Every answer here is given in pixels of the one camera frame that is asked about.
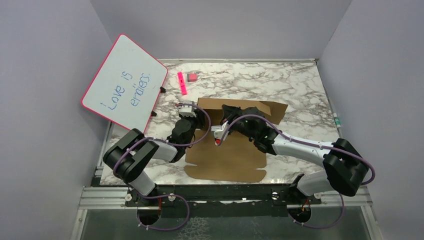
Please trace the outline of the brown cardboard box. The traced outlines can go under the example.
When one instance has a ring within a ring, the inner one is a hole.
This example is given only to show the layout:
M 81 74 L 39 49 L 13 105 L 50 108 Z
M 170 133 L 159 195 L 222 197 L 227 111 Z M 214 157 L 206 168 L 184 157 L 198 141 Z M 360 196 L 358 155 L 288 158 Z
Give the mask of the brown cardboard box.
M 275 101 L 206 98 L 200 97 L 198 106 L 210 116 L 212 125 L 220 123 L 224 116 L 222 106 L 246 109 L 256 107 L 264 117 L 278 125 L 285 116 L 287 104 Z M 205 129 L 197 130 L 199 142 L 188 149 L 185 155 L 185 173 L 194 179 L 257 183 L 266 176 L 267 157 L 248 138 L 238 132 L 231 133 L 220 146 L 215 145 L 213 134 Z

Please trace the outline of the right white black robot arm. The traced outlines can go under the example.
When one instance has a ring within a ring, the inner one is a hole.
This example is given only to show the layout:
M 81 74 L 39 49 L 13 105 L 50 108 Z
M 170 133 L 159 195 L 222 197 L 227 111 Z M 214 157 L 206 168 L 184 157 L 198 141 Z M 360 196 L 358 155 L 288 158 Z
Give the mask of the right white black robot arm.
M 375 179 L 375 169 L 346 139 L 328 142 L 290 135 L 266 119 L 257 107 L 241 109 L 224 104 L 222 111 L 219 125 L 210 128 L 217 146 L 231 133 L 237 132 L 253 142 L 262 153 L 294 157 L 322 168 L 312 174 L 302 173 L 290 184 L 287 196 L 296 204 L 328 191 L 353 197 L 360 186 Z

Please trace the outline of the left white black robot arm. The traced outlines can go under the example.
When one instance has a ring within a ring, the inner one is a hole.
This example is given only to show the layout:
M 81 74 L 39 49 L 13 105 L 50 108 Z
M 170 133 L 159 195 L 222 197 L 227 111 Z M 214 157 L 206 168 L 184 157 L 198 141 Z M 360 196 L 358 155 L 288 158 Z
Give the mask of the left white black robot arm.
M 151 159 L 169 163 L 178 162 L 194 144 L 196 130 L 211 126 L 211 118 L 200 107 L 187 112 L 178 112 L 180 120 L 175 123 L 166 140 L 147 137 L 134 128 L 110 147 L 102 157 L 103 163 L 112 169 L 115 177 L 138 193 L 144 205 L 152 205 L 157 200 L 157 184 L 145 172 Z

